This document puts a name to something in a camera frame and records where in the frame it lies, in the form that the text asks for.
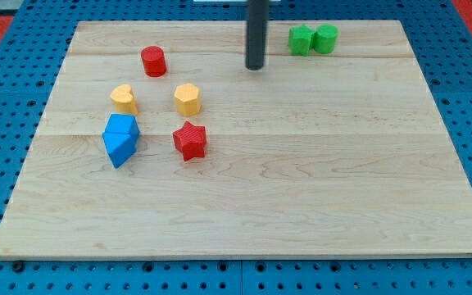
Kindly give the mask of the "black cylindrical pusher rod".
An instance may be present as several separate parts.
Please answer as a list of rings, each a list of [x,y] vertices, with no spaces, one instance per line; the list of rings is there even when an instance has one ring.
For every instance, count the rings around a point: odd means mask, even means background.
[[[265,63],[269,2],[247,1],[245,66],[249,70],[259,70]]]

